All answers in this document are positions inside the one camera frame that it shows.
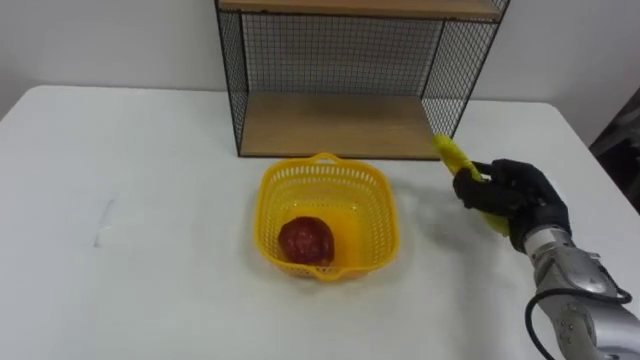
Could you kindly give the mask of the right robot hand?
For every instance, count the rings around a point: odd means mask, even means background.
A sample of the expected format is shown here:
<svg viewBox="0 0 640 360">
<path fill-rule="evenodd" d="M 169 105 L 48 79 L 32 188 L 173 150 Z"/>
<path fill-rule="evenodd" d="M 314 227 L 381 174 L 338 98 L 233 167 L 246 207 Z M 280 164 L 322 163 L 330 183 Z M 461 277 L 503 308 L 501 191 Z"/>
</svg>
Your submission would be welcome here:
<svg viewBox="0 0 640 360">
<path fill-rule="evenodd" d="M 538 168 L 509 159 L 474 166 L 480 175 L 490 178 L 476 180 L 472 170 L 460 169 L 453 179 L 456 196 L 465 207 L 503 221 L 501 232 L 515 250 L 523 253 L 526 236 L 537 228 L 571 232 L 566 204 Z"/>
</svg>

